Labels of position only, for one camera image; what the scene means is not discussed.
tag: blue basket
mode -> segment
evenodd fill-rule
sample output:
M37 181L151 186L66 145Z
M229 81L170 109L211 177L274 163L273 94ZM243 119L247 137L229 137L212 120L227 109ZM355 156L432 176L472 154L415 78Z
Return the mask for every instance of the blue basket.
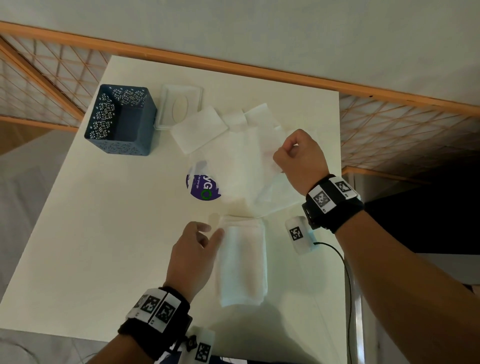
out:
M148 156L155 115L146 87L101 85L85 139L110 154Z

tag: wooden frame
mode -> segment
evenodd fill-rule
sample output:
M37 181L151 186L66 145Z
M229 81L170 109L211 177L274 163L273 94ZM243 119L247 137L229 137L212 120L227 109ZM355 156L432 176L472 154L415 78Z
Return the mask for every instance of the wooden frame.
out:
M377 87L356 85L347 82L329 80L326 78L307 76L304 74L215 60L161 49L136 46L111 40L79 36L26 25L0 22L0 33L40 39L85 49L97 49L126 57L170 63L179 66L187 66L216 72L238 74L241 76L255 77L295 85L323 88L349 95L372 97L380 101L388 101L419 108L437 109L455 114L480 117L480 106L440 100L437 98L413 95L404 92L391 91Z
M13 122L13 123L16 123L16 124L23 124L23 125L30 125L30 126L37 126L37 127L40 127L40 128L62 130L64 132L74 132L74 133L76 133L78 131L78 128L75 127L75 126L52 124L52 123L49 123L49 122L35 121L35 120L28 120L28 119L19 119L19 118L13 118L11 116L0 115L0 121Z
M82 120L84 112L81 111L68 97L66 97L48 78L42 75L18 51L0 37L0 51L5 54L8 61L14 64L28 78L37 83L47 94L57 100L75 118Z
M431 184L430 182L426 182L426 181L415 180L413 178L407 178L407 177L394 176L393 174L377 172L374 170L365 170L363 168L358 168L358 167L350 167L350 166L344 167L342 169L342 176L348 173L368 174L370 176L387 178L389 180L410 182L410 183L416 183L416 184Z

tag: gray floor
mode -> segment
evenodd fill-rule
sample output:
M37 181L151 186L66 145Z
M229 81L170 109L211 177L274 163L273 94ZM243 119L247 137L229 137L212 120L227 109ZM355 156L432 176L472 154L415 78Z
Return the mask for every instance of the gray floor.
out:
M50 132L0 157L0 299L73 137ZM0 329L0 364L86 363L105 344Z

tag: purple sticker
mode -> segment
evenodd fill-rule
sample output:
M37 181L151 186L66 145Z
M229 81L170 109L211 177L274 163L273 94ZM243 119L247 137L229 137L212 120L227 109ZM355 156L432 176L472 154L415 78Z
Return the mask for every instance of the purple sticker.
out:
M185 180L187 188L189 187L189 177L190 176L187 175ZM218 193L218 187L214 180L208 176L198 174L193 176L193 186L190 189L190 194L202 201L216 200L221 196L221 194Z

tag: white table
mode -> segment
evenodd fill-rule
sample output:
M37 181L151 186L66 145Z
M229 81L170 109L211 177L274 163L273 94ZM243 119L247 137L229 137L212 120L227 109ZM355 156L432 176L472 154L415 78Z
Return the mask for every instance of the white table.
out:
M122 57L112 57L101 83L147 87L155 102L162 83L198 85L203 106L220 112L266 102L285 130L317 128L330 171L341 173L337 92ZM168 132L155 134L148 157L109 155L86 141L92 105L3 297L2 328L112 339L138 297L163 283L185 224L216 225L227 212L221 198L189 195L188 158ZM344 268L324 246L294 252L284 222L301 214L297 205L264 218L268 295L260 307L221 308L214 275L193 301L193 324L216 331L214 354L346 363ZM339 248L329 232L316 235Z

